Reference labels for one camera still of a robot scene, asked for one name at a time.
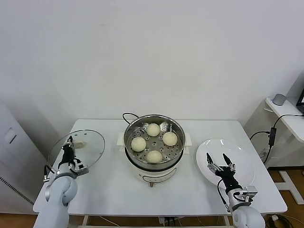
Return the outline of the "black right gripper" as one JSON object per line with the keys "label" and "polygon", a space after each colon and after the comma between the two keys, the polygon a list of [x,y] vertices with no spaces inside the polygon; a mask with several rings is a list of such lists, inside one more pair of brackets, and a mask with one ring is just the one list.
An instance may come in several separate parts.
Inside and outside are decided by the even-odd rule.
{"label": "black right gripper", "polygon": [[212,171],[215,172],[216,176],[219,176],[226,187],[225,191],[231,191],[234,189],[242,189],[242,186],[239,185],[239,182],[234,178],[235,171],[236,171],[236,165],[230,160],[230,158],[223,154],[224,161],[226,163],[226,166],[219,167],[216,165],[209,153],[206,153],[207,155],[207,167]]}

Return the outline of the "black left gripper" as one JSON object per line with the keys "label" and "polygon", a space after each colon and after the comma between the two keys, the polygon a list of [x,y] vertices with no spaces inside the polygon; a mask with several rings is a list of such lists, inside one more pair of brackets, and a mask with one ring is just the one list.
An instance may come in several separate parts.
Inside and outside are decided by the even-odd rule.
{"label": "black left gripper", "polygon": [[75,151],[73,149],[73,137],[69,136],[69,138],[67,139],[66,144],[62,147],[62,150],[64,151],[63,156],[62,156],[62,160],[59,163],[59,166],[61,166],[62,164],[73,164],[74,166],[76,165],[74,162],[74,158],[75,156]]}

